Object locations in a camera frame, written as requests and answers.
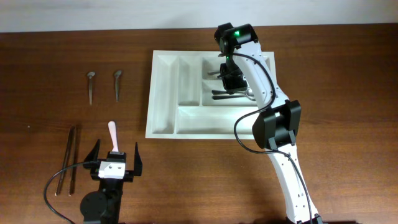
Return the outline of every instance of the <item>white robotic arm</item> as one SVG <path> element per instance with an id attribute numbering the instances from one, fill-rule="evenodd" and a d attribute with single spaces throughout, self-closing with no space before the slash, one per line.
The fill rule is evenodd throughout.
<path id="1" fill-rule="evenodd" d="M 249 24 L 235 28 L 231 24 L 221 25 L 215 34 L 215 39 L 220 45 L 221 52 L 226 56 L 226 63 L 221 64 L 220 68 L 220 76 L 223 78 L 226 91 L 234 93 L 250 87 L 258 108 L 270 108 L 266 114 L 261 114 L 262 116 L 260 115 L 256 120 L 253 135 L 260 147 L 270 146 L 262 147 L 265 151 L 285 153 L 272 153 L 268 156 L 274 165 L 284 193 L 287 218 L 293 223 L 313 223 L 313 220 L 314 223 L 321 223 L 322 219 L 309 195 L 307 198 L 305 182 L 303 179 L 300 180 L 302 172 L 295 143 L 301 110 L 298 101 L 290 102 L 276 80 L 269 75 L 271 71 L 262 56 L 256 33 Z M 240 82 L 239 76 L 243 80 L 246 79 L 247 84 Z M 296 121 L 292 121 L 294 120 L 293 112 L 296 113 Z M 271 138 L 270 131 L 267 130 L 269 124 L 271 124 Z"/>

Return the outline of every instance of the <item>table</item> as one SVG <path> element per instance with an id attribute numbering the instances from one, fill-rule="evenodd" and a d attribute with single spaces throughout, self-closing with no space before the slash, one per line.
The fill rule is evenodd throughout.
<path id="1" fill-rule="evenodd" d="M 270 223 L 285 204 L 267 156 L 235 140 L 146 139 L 153 50 L 218 50 L 215 29 L 97 30 L 0 34 L 0 219 L 61 223 L 43 187 L 62 166 L 70 125 L 80 127 L 78 160 L 97 139 L 99 158 L 119 148 L 143 175 L 124 186 L 120 222 Z M 398 219 L 398 24 L 257 27 L 275 52 L 278 83 L 302 105 L 298 156 L 324 220 Z M 113 72 L 123 69 L 120 102 Z M 93 106 L 87 77 L 94 77 Z M 254 141 L 246 141 L 255 147 Z M 81 199 L 98 189 L 79 167 L 76 194 L 49 200 L 82 222 Z"/>

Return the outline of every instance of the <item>wire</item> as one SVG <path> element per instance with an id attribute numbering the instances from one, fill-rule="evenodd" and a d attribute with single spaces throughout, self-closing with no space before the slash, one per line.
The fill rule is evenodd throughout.
<path id="1" fill-rule="evenodd" d="M 49 209 L 55 213 L 56 215 L 58 215 L 59 217 L 63 218 L 64 220 L 66 220 L 67 222 L 69 222 L 70 224 L 75 224 L 74 222 L 72 222 L 69 218 L 65 217 L 64 215 L 62 215 L 61 213 L 57 212 L 56 209 L 53 208 L 53 206 L 51 206 L 50 202 L 47 200 L 47 189 L 51 183 L 51 181 L 56 178 L 56 176 L 58 176 L 59 174 L 67 171 L 68 169 L 80 166 L 80 165 L 85 165 L 85 164 L 94 164 L 94 163 L 98 163 L 98 161 L 89 161 L 89 162 L 79 162 L 76 164 L 72 164 L 68 167 L 65 167 L 64 169 L 58 171 L 56 174 L 54 174 L 49 181 L 47 181 L 45 187 L 44 187 L 44 191 L 43 191 L 43 196 L 44 196 L 44 202 L 45 204 L 49 207 Z"/>
<path id="2" fill-rule="evenodd" d="M 300 179 L 301 184 L 303 185 L 303 189 L 304 189 L 304 192 L 305 192 L 305 196 L 307 197 L 308 211 L 310 212 L 310 223 L 313 224 L 313 223 L 312 223 L 312 211 L 311 211 L 310 196 L 309 196 L 309 194 L 308 194 L 307 186 L 305 186 L 303 177 L 301 176 L 301 174 L 300 174 L 300 172 L 299 172 L 299 169 L 297 168 L 297 166 L 296 166 L 295 162 L 293 161 L 292 157 L 290 156 L 290 154 L 285 153 L 285 152 L 281 152 L 281 151 L 256 151 L 256 150 L 250 149 L 250 148 L 248 148 L 247 146 L 245 146 L 245 145 L 243 144 L 243 142 L 239 139 L 238 132 L 237 132 L 237 130 L 236 130 L 236 127 L 238 126 L 238 123 L 239 123 L 241 120 L 243 120 L 244 118 L 247 118 L 248 116 L 254 115 L 254 114 L 256 114 L 256 113 L 261 113 L 261 112 L 265 111 L 266 109 L 270 108 L 271 105 L 273 104 L 273 102 L 275 101 L 275 97 L 276 97 L 275 86 L 274 86 L 274 83 L 272 82 L 271 76 L 268 74 L 266 68 L 264 68 L 264 66 L 261 64 L 261 62 L 258 61 L 258 60 L 255 59 L 255 58 L 253 58 L 253 57 L 250 57 L 250 56 L 244 55 L 244 54 L 238 54 L 238 53 L 219 54 L 218 56 L 219 56 L 219 57 L 224 57 L 224 56 L 227 56 L 227 55 L 235 55 L 235 56 L 239 56 L 239 57 L 248 58 L 248 59 L 252 60 L 252 61 L 254 62 L 254 64 L 259 65 L 260 68 L 262 69 L 262 71 L 266 74 L 266 77 L 267 77 L 267 79 L 268 79 L 268 81 L 269 81 L 269 84 L 271 85 L 271 89 L 272 89 L 272 92 L 271 92 L 271 93 L 272 93 L 272 95 L 271 95 L 271 101 L 270 101 L 265 107 L 263 107 L 263 108 L 261 108 L 261 109 L 259 109 L 259 110 L 250 112 L 250 113 L 248 113 L 248 114 L 245 114 L 245 115 L 243 115 L 242 117 L 240 117 L 239 119 L 236 120 L 235 125 L 234 125 L 234 135 L 235 135 L 236 140 L 238 141 L 238 143 L 239 143 L 245 150 L 247 150 L 247 151 L 249 151 L 249 152 L 251 152 L 251 153 L 255 153 L 255 154 L 275 154 L 275 153 L 278 153 L 278 154 L 282 154 L 282 155 L 286 156 L 286 157 L 289 159 L 289 161 L 290 161 L 290 162 L 292 163 L 292 165 L 293 165 L 293 168 L 294 168 L 296 174 L 298 175 L 298 178 Z"/>

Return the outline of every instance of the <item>brown table surface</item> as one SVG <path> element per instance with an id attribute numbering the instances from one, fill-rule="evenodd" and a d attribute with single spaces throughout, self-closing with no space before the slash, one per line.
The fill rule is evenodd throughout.
<path id="1" fill-rule="evenodd" d="M 119 147 L 142 177 L 125 184 L 120 221 L 253 223 L 283 220 L 285 203 L 267 156 L 235 140 L 146 139 L 153 50 L 218 50 L 215 29 L 0 34 L 1 223 L 61 223 L 44 204 L 62 166 L 71 124 L 81 126 L 78 160 L 97 139 Z M 278 83 L 302 105 L 300 165 L 324 220 L 398 222 L 398 24 L 257 27 L 275 52 Z M 113 72 L 123 69 L 119 103 Z M 93 106 L 87 77 L 96 71 Z M 255 147 L 254 141 L 248 141 Z M 49 200 L 81 223 L 81 199 L 98 189 L 79 167 L 76 194 Z"/>

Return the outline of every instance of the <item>white wall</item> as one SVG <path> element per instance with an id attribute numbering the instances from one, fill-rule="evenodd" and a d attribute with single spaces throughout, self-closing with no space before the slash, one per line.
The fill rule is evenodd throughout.
<path id="1" fill-rule="evenodd" d="M 398 22 L 398 0 L 0 0 L 0 32 Z"/>

